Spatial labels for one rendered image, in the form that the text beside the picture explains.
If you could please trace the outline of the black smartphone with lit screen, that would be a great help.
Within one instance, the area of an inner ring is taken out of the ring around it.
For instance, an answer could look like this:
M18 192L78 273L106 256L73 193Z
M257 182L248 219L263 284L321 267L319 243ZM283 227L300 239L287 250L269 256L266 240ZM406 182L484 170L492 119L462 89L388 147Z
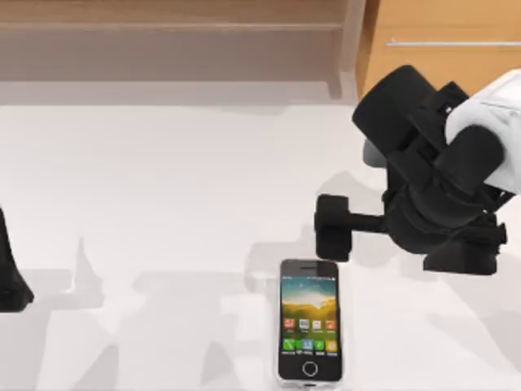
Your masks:
M285 259L278 277L276 374L284 384L331 387L344 377L339 267Z

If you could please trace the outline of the wooden cupboard door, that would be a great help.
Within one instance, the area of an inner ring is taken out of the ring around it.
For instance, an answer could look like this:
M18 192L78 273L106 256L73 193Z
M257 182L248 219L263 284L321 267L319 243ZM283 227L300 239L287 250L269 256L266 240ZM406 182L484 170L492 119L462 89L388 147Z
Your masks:
M434 87L455 81L473 94L521 68L521 47L395 47L397 41L521 41L521 0L366 0L355 78L366 94L410 64Z

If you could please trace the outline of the wooden open shelf unit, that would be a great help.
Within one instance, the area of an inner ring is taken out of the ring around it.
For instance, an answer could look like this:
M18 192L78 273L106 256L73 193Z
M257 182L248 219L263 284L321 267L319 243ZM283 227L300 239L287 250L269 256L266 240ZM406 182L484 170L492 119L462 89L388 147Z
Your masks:
M368 0L0 0L0 81L320 83L339 97Z

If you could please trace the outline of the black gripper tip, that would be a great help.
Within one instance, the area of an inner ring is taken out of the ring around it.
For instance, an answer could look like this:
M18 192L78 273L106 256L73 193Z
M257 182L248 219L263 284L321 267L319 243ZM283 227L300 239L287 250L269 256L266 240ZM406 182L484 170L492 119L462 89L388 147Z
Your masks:
M33 300L33 291L15 263L5 215L0 208L0 314L22 312Z

